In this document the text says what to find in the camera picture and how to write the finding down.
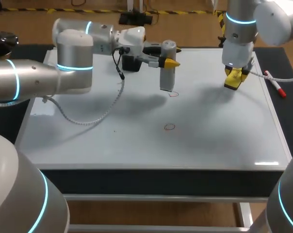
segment wooden floor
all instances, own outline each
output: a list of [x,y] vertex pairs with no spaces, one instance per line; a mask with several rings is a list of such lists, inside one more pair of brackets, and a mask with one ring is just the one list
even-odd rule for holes
[[[70,8],[69,0],[3,0],[4,7],[15,8]],[[220,0],[220,10],[226,1]],[[158,10],[210,10],[207,0],[153,0]],[[124,0],[89,0],[83,9],[125,9]],[[50,44],[51,28],[59,17],[77,18],[118,25],[118,14],[5,12],[0,15],[0,30],[18,35],[21,44]],[[172,39],[178,46],[218,46],[221,30],[216,16],[160,15],[156,25],[146,25],[148,41]],[[258,40],[256,46],[265,46]],[[293,41],[284,46],[293,66]],[[135,203],[135,202],[76,202],[69,203],[72,223],[236,226],[234,208],[229,203]],[[265,204],[251,205],[254,217]]]

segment white cable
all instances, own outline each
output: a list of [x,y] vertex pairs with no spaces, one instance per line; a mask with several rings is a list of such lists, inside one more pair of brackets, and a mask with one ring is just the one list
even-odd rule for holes
[[26,100],[18,100],[18,101],[13,101],[13,102],[9,102],[9,103],[0,103],[0,108],[14,106],[14,105],[17,105],[17,104],[22,103],[24,101],[26,101]]
[[122,86],[121,86],[121,89],[119,90],[118,92],[118,95],[117,97],[115,98],[115,100],[113,101],[113,103],[110,105],[110,107],[108,108],[108,110],[100,117],[98,118],[97,120],[94,120],[94,121],[89,121],[89,122],[79,122],[79,121],[76,121],[76,120],[73,120],[71,118],[69,118],[63,111],[63,109],[61,108],[60,104],[53,98],[51,97],[48,97],[48,96],[44,96],[42,97],[43,98],[43,101],[45,100],[49,100],[51,101],[53,104],[56,105],[56,107],[59,109],[60,113],[64,116],[64,118],[68,121],[70,121],[71,123],[73,124],[77,124],[77,125],[84,125],[84,126],[88,126],[88,125],[93,125],[93,124],[99,124],[109,113],[110,111],[112,110],[113,106],[116,104],[116,102],[119,100],[119,98],[121,97],[123,91],[124,91],[124,85],[125,85],[125,80],[122,80]]
[[266,76],[266,75],[261,75],[258,74],[256,72],[250,71],[251,74],[254,74],[260,78],[264,78],[264,79],[268,79],[268,80],[272,80],[272,81],[276,81],[276,82],[281,82],[281,83],[289,83],[289,82],[293,82],[293,78],[292,79],[275,79],[271,76]]

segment blue led ring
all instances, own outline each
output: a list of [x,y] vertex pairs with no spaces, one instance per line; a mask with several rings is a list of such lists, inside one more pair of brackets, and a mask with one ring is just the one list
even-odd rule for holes
[[239,20],[232,19],[230,16],[228,16],[228,13],[227,13],[227,12],[226,12],[226,17],[227,17],[230,21],[232,21],[232,22],[234,22],[234,23],[238,23],[238,24],[252,24],[252,23],[256,23],[255,20],[253,20],[253,21],[239,21]]
[[13,98],[13,100],[16,100],[19,96],[19,90],[20,90],[19,76],[17,74],[17,69],[16,69],[16,66],[14,65],[14,63],[11,60],[7,60],[7,61],[11,64],[13,71],[14,71],[14,74],[15,74],[15,78],[16,78],[16,92],[15,92],[15,96]]
[[35,228],[38,226],[39,222],[41,221],[42,219],[42,216],[45,212],[45,209],[46,209],[46,206],[47,206],[47,203],[48,203],[48,196],[49,196],[49,188],[48,188],[48,183],[46,181],[46,178],[45,178],[45,175],[40,171],[42,177],[43,177],[43,180],[44,180],[44,184],[45,184],[45,197],[44,197],[44,203],[43,203],[43,206],[42,206],[42,209],[41,209],[41,212],[39,214],[39,217],[37,218],[37,220],[35,221],[34,225],[31,227],[31,229],[28,231],[28,233],[33,233]]
[[290,218],[290,216],[288,215],[287,211],[285,210],[282,200],[281,200],[281,195],[280,195],[280,181],[279,181],[279,185],[278,185],[278,197],[279,197],[279,202],[280,202],[280,206],[282,208],[282,211],[284,213],[284,215],[287,217],[288,221],[291,223],[291,225],[293,226],[293,221]]
[[61,69],[65,69],[65,70],[91,70],[91,69],[93,69],[93,67],[65,67],[60,64],[58,64],[57,66]]
[[86,29],[85,29],[85,33],[88,34],[88,31],[89,31],[89,27],[90,25],[92,24],[91,21],[88,22],[87,26],[86,26]]

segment black device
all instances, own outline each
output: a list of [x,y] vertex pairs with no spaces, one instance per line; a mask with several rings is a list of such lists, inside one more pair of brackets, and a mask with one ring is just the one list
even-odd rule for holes
[[121,13],[118,23],[122,25],[144,26],[152,24],[153,16],[147,16],[136,9],[131,12]]

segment metal table frame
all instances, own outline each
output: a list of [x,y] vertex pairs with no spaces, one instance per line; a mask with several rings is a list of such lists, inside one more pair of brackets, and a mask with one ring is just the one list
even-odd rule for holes
[[67,201],[183,201],[183,202],[231,202],[238,203],[238,223],[241,227],[191,227],[191,226],[143,226],[143,225],[77,225],[70,224],[69,232],[117,232],[117,233],[238,233],[256,232],[253,224],[250,202],[266,202],[266,198],[221,198],[187,196],[147,195],[74,195],[65,194]]

